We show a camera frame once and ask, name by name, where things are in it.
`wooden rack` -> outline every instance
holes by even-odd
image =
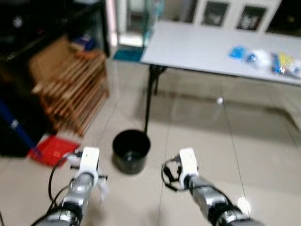
[[[32,74],[39,80],[32,93],[39,96],[54,130],[67,129],[83,136],[109,96],[106,57],[100,52],[93,60],[78,59],[63,50],[64,59],[52,61],[52,67],[45,69],[48,72],[41,72],[40,62],[45,62],[54,48],[61,52],[68,47],[68,40],[62,37],[30,61]]]

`tile floor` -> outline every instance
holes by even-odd
[[[60,134],[99,147],[100,166],[109,175],[109,195],[101,202],[93,192],[82,225],[208,226],[189,193],[167,190],[159,175],[165,159],[190,146],[200,173],[234,203],[245,197],[251,217],[266,225],[301,225],[300,133],[271,110],[285,105],[299,117],[299,90],[169,69],[152,99],[146,167],[127,176],[113,166],[111,144],[120,131],[143,128],[147,71],[146,65],[108,60],[110,98],[83,138]],[[220,95],[225,105],[204,100]],[[29,159],[0,158],[0,211],[6,226],[27,226],[45,213],[50,171]],[[54,192],[74,174],[65,164],[55,175]]]

